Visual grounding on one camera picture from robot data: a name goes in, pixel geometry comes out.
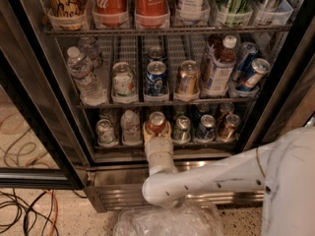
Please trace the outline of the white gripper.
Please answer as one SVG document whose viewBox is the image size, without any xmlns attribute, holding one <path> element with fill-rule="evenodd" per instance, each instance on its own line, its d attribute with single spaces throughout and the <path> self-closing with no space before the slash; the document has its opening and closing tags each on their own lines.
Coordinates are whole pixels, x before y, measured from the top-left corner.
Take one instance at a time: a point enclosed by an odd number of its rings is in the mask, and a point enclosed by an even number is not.
<svg viewBox="0 0 315 236">
<path fill-rule="evenodd" d="M 148 129 L 147 123 L 143 124 L 145 153 L 149 164 L 149 174 L 151 176 L 158 173 L 178 172 L 173 161 L 171 132 L 169 121 L 165 123 L 164 137 L 154 137 L 154 133 Z"/>
</svg>

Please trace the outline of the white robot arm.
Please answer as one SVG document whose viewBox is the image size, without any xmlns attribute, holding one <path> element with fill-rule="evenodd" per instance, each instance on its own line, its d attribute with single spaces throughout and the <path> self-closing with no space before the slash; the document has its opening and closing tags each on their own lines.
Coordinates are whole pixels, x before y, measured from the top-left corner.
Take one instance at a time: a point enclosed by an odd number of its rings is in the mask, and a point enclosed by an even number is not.
<svg viewBox="0 0 315 236">
<path fill-rule="evenodd" d="M 187 195 L 264 192 L 262 236 L 315 236 L 315 127 L 302 127 L 271 144 L 179 172 L 169 137 L 147 135 L 150 177 L 145 200 L 173 207 Z"/>
</svg>

